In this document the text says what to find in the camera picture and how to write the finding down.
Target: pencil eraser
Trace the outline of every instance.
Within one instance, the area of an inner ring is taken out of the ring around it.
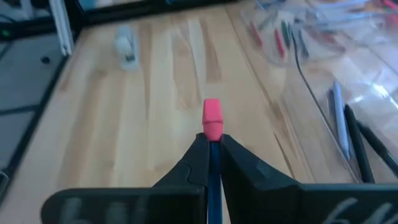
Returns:
[[[203,132],[210,141],[219,141],[223,135],[223,114],[219,99],[205,99],[203,103]]]

